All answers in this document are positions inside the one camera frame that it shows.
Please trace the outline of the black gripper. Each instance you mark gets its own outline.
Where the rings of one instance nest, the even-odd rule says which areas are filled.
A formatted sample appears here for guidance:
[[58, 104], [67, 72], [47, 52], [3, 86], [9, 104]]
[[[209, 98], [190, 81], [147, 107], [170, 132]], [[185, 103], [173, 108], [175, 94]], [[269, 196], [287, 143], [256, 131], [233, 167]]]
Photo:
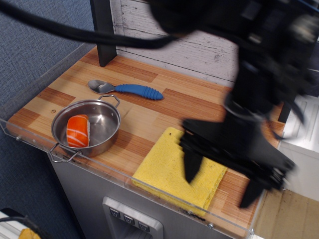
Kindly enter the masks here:
[[295, 163], [264, 137], [261, 124], [269, 114], [253, 113], [228, 94], [222, 122], [184, 119], [180, 146], [184, 152], [185, 179], [191, 183], [204, 157], [240, 172], [251, 179], [239, 208], [248, 208], [264, 188], [280, 188]]

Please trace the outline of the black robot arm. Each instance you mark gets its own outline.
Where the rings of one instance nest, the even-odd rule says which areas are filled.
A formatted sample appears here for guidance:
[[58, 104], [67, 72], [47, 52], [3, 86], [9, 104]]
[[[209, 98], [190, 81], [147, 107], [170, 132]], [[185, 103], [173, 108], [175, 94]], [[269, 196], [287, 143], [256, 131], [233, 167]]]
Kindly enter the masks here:
[[201, 30], [239, 47], [239, 70], [223, 121], [182, 122], [186, 180], [195, 178], [206, 157], [249, 178], [241, 208], [265, 189], [280, 189], [295, 164], [267, 142], [261, 124], [279, 104], [304, 120], [294, 99], [313, 84], [308, 66], [319, 11], [303, 0], [152, 0], [150, 9], [174, 37]]

